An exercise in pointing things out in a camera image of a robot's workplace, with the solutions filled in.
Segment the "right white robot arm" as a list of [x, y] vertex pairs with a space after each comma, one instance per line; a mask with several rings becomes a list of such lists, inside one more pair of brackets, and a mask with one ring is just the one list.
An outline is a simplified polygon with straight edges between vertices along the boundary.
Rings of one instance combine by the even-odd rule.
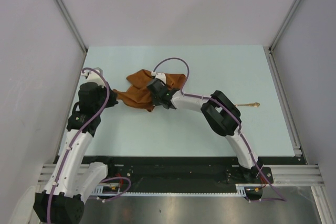
[[243, 179], [254, 183], [261, 177], [262, 164], [242, 132], [241, 113], [221, 91], [217, 90], [208, 97], [187, 94], [178, 88], [169, 89], [157, 78], [151, 80], [146, 87], [155, 106], [201, 112], [211, 129], [225, 137], [235, 151]]

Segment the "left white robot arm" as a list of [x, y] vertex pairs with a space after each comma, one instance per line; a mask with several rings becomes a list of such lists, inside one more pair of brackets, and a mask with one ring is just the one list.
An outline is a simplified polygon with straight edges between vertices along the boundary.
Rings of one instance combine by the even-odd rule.
[[79, 223], [91, 192], [103, 180], [115, 178], [116, 169], [102, 162], [89, 165], [79, 175], [85, 152], [101, 122], [105, 108], [116, 105], [117, 95], [108, 85], [82, 84], [66, 127], [66, 140], [56, 167], [44, 187], [36, 193], [33, 209], [44, 223]]

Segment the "orange cloth napkin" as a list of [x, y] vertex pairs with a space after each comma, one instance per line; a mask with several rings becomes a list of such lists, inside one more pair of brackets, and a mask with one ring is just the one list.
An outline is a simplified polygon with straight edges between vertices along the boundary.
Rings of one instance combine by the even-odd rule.
[[[166, 84], [169, 89], [181, 88], [186, 81], [185, 74], [166, 73]], [[152, 80], [149, 70], [141, 69], [138, 72], [127, 76], [128, 82], [131, 84], [127, 91], [118, 91], [113, 89], [117, 94], [117, 99], [121, 100], [125, 105], [136, 108], [145, 109], [148, 112], [154, 110], [151, 93], [146, 85]]]

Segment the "gold fork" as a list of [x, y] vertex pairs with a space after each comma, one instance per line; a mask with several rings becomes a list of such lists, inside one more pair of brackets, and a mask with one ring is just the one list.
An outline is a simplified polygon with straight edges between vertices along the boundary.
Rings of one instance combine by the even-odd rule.
[[246, 103], [246, 104], [236, 104], [235, 105], [236, 107], [239, 107], [239, 106], [247, 106], [247, 107], [259, 107], [260, 106], [260, 103], [258, 102], [255, 102], [255, 103]]

